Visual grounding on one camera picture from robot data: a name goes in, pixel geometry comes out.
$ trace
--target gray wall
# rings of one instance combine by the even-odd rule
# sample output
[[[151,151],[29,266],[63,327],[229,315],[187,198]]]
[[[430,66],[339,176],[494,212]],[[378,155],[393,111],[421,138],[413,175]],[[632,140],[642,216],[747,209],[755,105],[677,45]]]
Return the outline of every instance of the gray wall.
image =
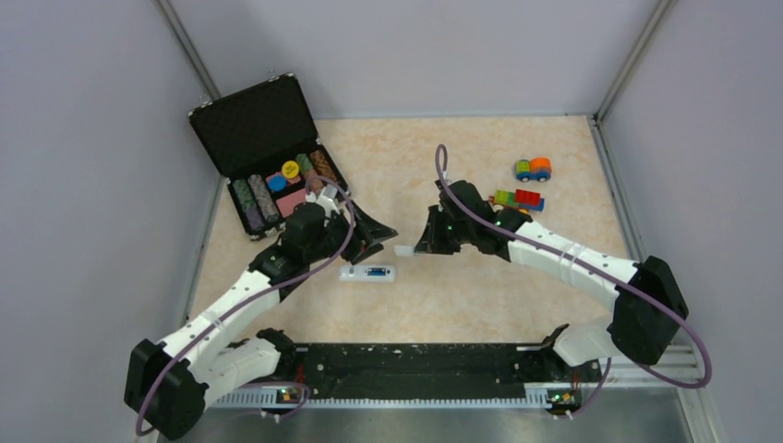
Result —
[[[294,71],[317,117],[592,113],[657,0],[174,0],[223,95]]]
[[[783,31],[778,1],[679,2],[606,123],[648,252],[712,351],[732,441],[780,441]]]
[[[0,439],[128,441],[218,179],[202,92],[149,1],[2,2],[0,32]]]

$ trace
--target metal floor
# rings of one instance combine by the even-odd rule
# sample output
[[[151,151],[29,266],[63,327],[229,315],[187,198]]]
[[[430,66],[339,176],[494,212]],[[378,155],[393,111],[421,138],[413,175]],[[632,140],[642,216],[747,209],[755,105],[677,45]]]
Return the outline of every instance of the metal floor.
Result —
[[[181,442],[692,442],[675,389],[605,389],[571,421],[526,410],[304,410],[276,425],[208,410]]]

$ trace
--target toy truck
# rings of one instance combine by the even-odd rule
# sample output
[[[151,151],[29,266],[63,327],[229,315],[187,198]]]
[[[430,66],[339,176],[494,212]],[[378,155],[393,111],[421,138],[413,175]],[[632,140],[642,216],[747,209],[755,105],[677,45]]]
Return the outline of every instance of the toy truck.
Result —
[[[522,182],[537,180],[546,182],[552,178],[552,163],[546,157],[536,157],[533,160],[519,160],[516,163],[516,178]]]

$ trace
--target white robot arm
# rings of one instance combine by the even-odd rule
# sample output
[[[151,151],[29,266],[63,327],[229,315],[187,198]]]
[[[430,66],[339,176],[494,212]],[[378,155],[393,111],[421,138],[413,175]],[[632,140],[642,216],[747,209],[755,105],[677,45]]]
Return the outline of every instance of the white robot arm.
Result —
[[[128,406],[137,413],[142,410],[153,380],[169,365],[144,417],[165,436],[176,439],[223,395],[274,372],[281,357],[279,341],[257,337],[238,347],[227,346],[254,318],[281,303],[301,284],[312,263],[333,257],[343,242],[340,256],[355,264],[382,250],[382,242],[397,235],[355,202],[351,231],[337,209],[336,194],[336,188],[329,185],[317,197],[308,195],[307,202],[286,219],[278,241],[261,251],[221,298],[180,330],[158,342],[144,340],[134,348],[126,380]],[[299,282],[283,285],[297,277]]]
[[[490,230],[459,208],[440,181],[439,205],[429,207],[424,234],[417,253],[454,254],[462,245],[474,245],[480,252],[511,263],[541,269],[571,286],[581,289],[604,306],[609,314],[588,323],[568,326],[557,336],[554,351],[570,366],[589,360],[624,354],[641,365],[654,365],[669,346],[679,326],[670,317],[609,282],[576,261],[592,265],[615,279],[645,293],[653,294],[680,317],[688,308],[682,299],[669,266],[657,257],[643,263],[611,257],[564,238],[517,210],[494,210],[482,199],[476,187],[464,180],[449,184],[455,198],[473,215],[502,230],[534,239],[540,246]]]

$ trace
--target blue poker chip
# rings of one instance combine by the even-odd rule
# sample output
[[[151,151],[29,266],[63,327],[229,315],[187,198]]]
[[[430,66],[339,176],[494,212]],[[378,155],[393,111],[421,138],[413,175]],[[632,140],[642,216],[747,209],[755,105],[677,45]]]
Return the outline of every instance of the blue poker chip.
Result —
[[[282,175],[275,175],[270,179],[269,183],[267,183],[272,191],[282,191],[287,184],[288,180],[285,180],[285,177]]]

